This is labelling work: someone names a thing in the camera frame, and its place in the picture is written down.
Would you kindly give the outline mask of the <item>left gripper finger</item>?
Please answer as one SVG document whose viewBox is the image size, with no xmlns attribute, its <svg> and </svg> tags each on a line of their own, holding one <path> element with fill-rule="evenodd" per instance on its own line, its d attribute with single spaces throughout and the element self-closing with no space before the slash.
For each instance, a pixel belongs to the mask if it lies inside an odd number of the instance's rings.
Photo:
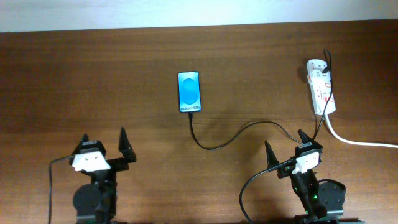
<svg viewBox="0 0 398 224">
<path fill-rule="evenodd" d="M 74 154 L 79 154 L 80 149 L 81 149 L 83 143 L 84 143 L 84 142 L 87 142 L 87 141 L 89 141 L 89 137 L 88 137 L 87 134 L 84 134 L 83 137 L 81 138 L 80 142 L 78 143 L 77 147 L 75 148 Z"/>
<path fill-rule="evenodd" d="M 121 134 L 119 137 L 119 152 L 123 155 L 123 158 L 127 163 L 136 162 L 136 154 L 128 140 L 126 130 L 122 127 Z"/>
</svg>

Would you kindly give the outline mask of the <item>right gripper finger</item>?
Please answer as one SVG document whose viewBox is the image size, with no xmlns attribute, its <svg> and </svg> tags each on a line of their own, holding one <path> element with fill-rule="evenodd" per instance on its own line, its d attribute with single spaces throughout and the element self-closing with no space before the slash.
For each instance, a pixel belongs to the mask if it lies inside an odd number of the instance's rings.
<svg viewBox="0 0 398 224">
<path fill-rule="evenodd" d="M 267 169 L 272 169 L 279 165 L 279 161 L 277 160 L 274 151 L 268 141 L 264 141 L 264 145 L 266 148 L 266 156 L 267 156 Z"/>
<path fill-rule="evenodd" d="M 301 146 L 320 146 L 318 142 L 308 136 L 302 129 L 298 130 L 298 134 L 302 140 Z"/>
</svg>

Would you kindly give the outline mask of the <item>blue Galaxy smartphone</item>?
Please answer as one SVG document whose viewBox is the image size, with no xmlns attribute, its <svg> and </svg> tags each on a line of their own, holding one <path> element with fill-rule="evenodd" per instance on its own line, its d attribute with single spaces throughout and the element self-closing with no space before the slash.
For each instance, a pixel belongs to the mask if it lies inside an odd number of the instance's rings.
<svg viewBox="0 0 398 224">
<path fill-rule="evenodd" d="M 181 113 L 201 111 L 200 80 L 197 71 L 177 75 L 179 108 Z"/>
</svg>

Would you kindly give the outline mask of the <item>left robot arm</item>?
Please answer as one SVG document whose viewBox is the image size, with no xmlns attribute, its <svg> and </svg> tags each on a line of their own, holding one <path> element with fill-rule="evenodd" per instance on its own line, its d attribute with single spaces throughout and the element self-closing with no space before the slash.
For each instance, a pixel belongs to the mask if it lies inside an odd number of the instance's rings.
<svg viewBox="0 0 398 224">
<path fill-rule="evenodd" d="M 136 162 L 136 154 L 121 128 L 118 151 L 121 157 L 106 158 L 106 149 L 99 140 L 90 141 L 84 134 L 72 152 L 69 164 L 76 172 L 90 177 L 90 183 L 82 185 L 73 196 L 77 223 L 113 223 L 118 199 L 116 174 L 129 170 Z"/>
</svg>

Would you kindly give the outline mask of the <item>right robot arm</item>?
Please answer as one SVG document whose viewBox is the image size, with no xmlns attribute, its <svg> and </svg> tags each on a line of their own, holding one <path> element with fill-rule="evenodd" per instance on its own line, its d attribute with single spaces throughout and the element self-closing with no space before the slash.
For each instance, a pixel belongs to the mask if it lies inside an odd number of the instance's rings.
<svg viewBox="0 0 398 224">
<path fill-rule="evenodd" d="M 358 219 L 342 219 L 346 186 L 332 179 L 318 180 L 313 171 L 321 163 L 323 146 L 301 129 L 302 143 L 295 148 L 295 155 L 279 162 L 270 143 L 264 143 L 267 154 L 267 170 L 277 171 L 279 179 L 290 178 L 291 186 L 306 212 L 296 215 L 295 223 L 362 223 Z"/>
</svg>

